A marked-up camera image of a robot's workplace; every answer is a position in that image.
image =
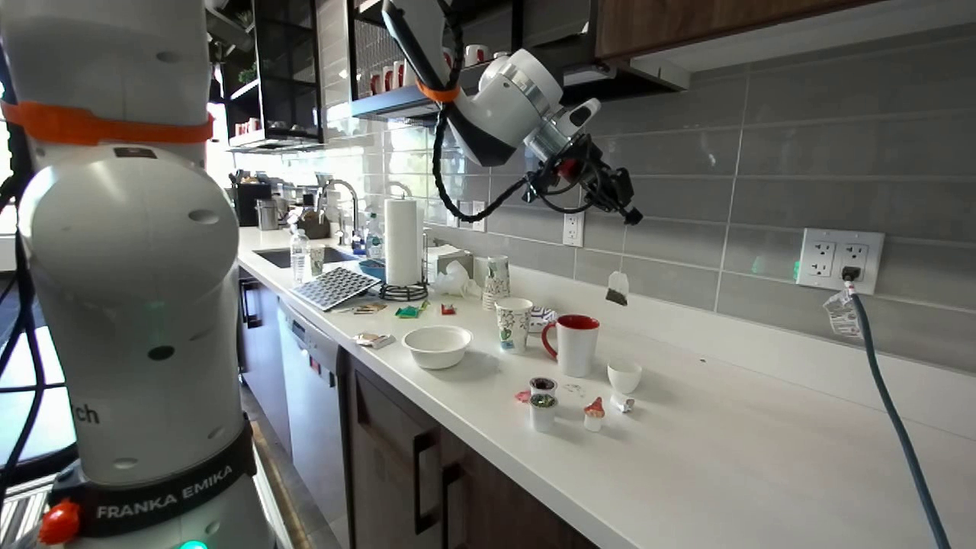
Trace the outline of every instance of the dish soap bottle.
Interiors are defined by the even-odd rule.
[[[304,227],[296,224],[288,241],[288,265],[296,279],[304,279],[304,262],[308,262],[308,239],[304,239]]]

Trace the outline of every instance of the white countertop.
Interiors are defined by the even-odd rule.
[[[393,309],[316,314],[288,296],[287,267],[254,252],[263,246],[287,246],[287,239],[239,233],[239,265],[254,276],[596,545],[930,545],[877,407],[632,328],[627,340],[611,340],[642,361],[638,412],[607,404],[594,433],[578,423],[578,407],[590,395],[607,398],[607,380],[560,378],[536,340],[520,356],[496,350],[477,304],[455,302],[456,317],[443,317],[434,302],[420,321],[395,321]],[[426,322],[472,328],[472,350],[456,370],[424,371],[399,340],[381,350],[351,340],[353,333],[401,338]],[[531,430],[526,404],[516,398],[533,376],[560,385],[556,433]],[[976,545],[976,442],[917,423],[912,436],[952,543]]]

